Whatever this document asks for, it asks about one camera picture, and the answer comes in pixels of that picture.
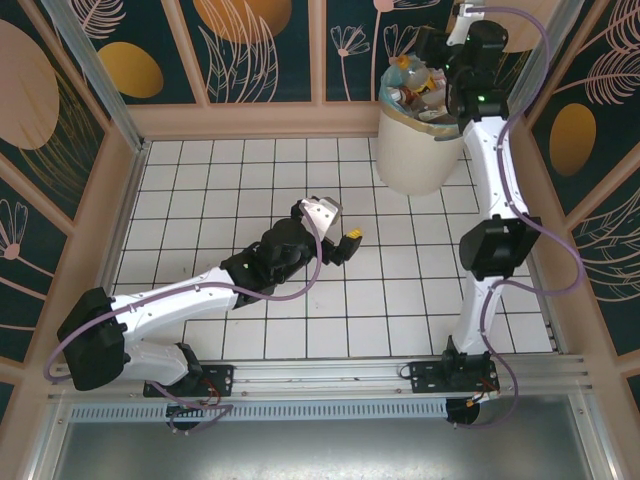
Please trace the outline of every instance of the enclosure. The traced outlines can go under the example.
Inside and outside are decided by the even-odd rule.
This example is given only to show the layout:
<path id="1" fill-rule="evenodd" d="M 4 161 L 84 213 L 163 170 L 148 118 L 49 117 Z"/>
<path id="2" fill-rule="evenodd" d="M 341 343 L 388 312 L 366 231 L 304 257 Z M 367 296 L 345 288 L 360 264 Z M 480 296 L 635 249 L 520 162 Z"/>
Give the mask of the enclosure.
<path id="1" fill-rule="evenodd" d="M 566 296 L 506 287 L 490 332 L 520 384 L 494 429 L 454 429 L 447 398 L 399 375 L 436 360 L 463 305 L 461 237 L 479 218 L 469 150 L 426 196 L 376 169 L 380 76 L 453 0 L 11 0 L 0 6 L 0 464 L 6 478 L 637 478 L 640 4 L 486 0 L 546 27 L 549 74 L 511 131 L 529 211 L 575 246 Z M 537 31 L 509 40 L 511 111 L 543 72 Z M 241 252 L 296 202 L 331 197 L 351 260 L 290 302 L 158 329 L 233 368 L 232 414 L 175 438 L 143 383 L 79 392 L 42 369 L 78 298 L 187 280 Z M 315 261 L 279 286 L 302 289 Z M 542 236 L 514 279 L 576 276 Z M 63 359 L 57 372 L 66 373 Z M 504 415 L 514 382 L 498 365 Z"/>

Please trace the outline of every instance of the leaf pattern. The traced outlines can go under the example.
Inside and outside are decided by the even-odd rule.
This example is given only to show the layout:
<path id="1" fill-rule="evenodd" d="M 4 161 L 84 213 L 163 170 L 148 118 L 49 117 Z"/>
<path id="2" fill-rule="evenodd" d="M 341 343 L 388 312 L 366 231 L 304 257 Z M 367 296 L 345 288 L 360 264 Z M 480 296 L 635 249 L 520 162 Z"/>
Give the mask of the leaf pattern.
<path id="1" fill-rule="evenodd" d="M 53 273 L 47 272 L 43 268 L 34 265 L 20 256 L 20 244 L 24 238 L 28 218 L 29 209 L 25 205 L 20 202 L 16 202 L 12 212 L 9 201 L 6 198 L 0 199 L 0 261 L 13 262 L 17 260 L 28 267 L 53 278 Z M 46 298 L 46 295 L 36 292 L 24 285 L 15 283 L 8 278 L 0 277 L 0 284 L 6 285 L 39 300 L 44 300 Z M 0 328 L 7 328 L 11 330 L 33 330 L 30 327 L 23 328 L 7 324 L 0 324 Z"/>
<path id="2" fill-rule="evenodd" d="M 640 50 L 611 50 L 593 64 L 585 80 L 591 103 L 621 105 L 640 86 Z"/>
<path id="3" fill-rule="evenodd" d="M 384 48 L 387 51 L 389 64 L 393 64 L 400 55 L 404 55 L 411 50 L 413 44 L 416 43 L 419 30 L 418 27 L 409 25 L 398 36 L 397 24 L 384 28 Z"/>
<path id="4" fill-rule="evenodd" d="M 105 40 L 125 17 L 123 0 L 69 0 L 89 38 Z"/>
<path id="5" fill-rule="evenodd" d="M 618 0 L 605 30 L 607 42 L 617 52 L 638 48 L 640 43 L 640 2 Z"/>
<path id="6" fill-rule="evenodd" d="M 278 54 L 267 23 L 245 2 L 246 21 L 230 0 L 221 0 L 225 17 L 210 0 L 202 5 L 215 31 L 200 33 L 209 52 L 206 87 L 214 103 L 270 102 L 278 88 Z"/>
<path id="7" fill-rule="evenodd" d="M 640 189 L 617 208 L 585 219 L 574 239 L 604 302 L 640 297 Z"/>

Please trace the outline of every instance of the plastic bottle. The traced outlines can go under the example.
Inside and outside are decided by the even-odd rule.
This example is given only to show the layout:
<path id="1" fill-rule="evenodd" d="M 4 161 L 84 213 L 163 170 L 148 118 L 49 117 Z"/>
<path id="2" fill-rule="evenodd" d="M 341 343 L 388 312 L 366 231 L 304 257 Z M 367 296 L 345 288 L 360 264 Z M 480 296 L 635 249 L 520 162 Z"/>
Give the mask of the plastic bottle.
<path id="1" fill-rule="evenodd" d="M 400 69 L 402 83 L 409 90 L 419 94 L 435 90 L 436 85 L 431 79 L 431 72 L 420 60 L 412 60 L 407 55 L 400 55 L 396 65 Z"/>
<path id="2" fill-rule="evenodd" d="M 411 116 L 417 118 L 419 112 L 422 112 L 427 105 L 422 101 L 420 95 L 409 90 L 407 87 L 388 88 L 391 100 L 396 102 Z"/>

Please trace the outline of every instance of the dark teal wallpaper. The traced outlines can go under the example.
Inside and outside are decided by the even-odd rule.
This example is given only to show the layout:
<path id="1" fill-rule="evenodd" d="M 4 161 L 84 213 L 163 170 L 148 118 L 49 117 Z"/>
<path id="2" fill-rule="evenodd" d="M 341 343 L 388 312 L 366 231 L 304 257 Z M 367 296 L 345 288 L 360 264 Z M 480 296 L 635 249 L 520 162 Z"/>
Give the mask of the dark teal wallpaper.
<path id="1" fill-rule="evenodd" d="M 618 355 L 640 349 L 640 170 L 573 230 Z"/>
<path id="2" fill-rule="evenodd" d="M 211 103 L 311 101 L 307 0 L 181 0 Z"/>
<path id="3" fill-rule="evenodd" d="M 638 408 L 638 411 L 640 411 L 640 375 L 634 375 L 633 377 L 627 378 L 627 382 L 629 383 L 631 395 L 636 402 L 636 407 Z"/>
<path id="4" fill-rule="evenodd" d="M 195 102 L 159 0 L 69 0 L 69 5 L 126 104 Z"/>
<path id="5" fill-rule="evenodd" d="M 637 0 L 611 1 L 532 128 L 567 214 L 640 141 L 639 32 Z"/>
<path id="6" fill-rule="evenodd" d="M 0 179 L 0 356 L 24 361 L 66 240 Z"/>
<path id="7" fill-rule="evenodd" d="M 13 393 L 14 386 L 10 383 L 0 382 L 0 425 L 2 419 L 9 406 L 9 400 L 11 400 L 11 394 Z"/>
<path id="8" fill-rule="evenodd" d="M 0 3 L 0 154 L 74 218 L 104 131 L 16 0 Z"/>

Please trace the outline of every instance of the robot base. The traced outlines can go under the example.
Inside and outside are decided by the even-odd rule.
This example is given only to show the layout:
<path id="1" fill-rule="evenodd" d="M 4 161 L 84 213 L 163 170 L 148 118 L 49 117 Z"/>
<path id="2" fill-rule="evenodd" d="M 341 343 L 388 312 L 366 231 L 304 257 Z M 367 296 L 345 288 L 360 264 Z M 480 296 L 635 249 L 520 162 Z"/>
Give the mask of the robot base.
<path id="1" fill-rule="evenodd" d="M 233 389 L 233 371 L 233 365 L 202 365 L 202 376 L 199 377 L 199 381 L 195 386 L 184 388 L 181 382 L 178 382 L 165 388 L 176 397 L 207 398 L 211 396 L 208 385 L 208 382 L 211 382 L 221 397 L 229 397 Z M 146 398 L 163 396 L 148 382 L 145 382 L 142 394 Z"/>
<path id="2" fill-rule="evenodd" d="M 447 420 L 451 423 L 473 423 L 480 413 L 479 400 L 485 394 L 500 390 L 496 365 L 489 352 L 482 355 L 459 353 L 451 337 L 440 360 L 411 362 L 408 367 L 406 378 L 411 381 L 413 393 L 469 392 L 469 398 L 447 400 Z M 477 392 L 482 392 L 481 397 L 469 404 L 473 395 L 477 398 Z"/>

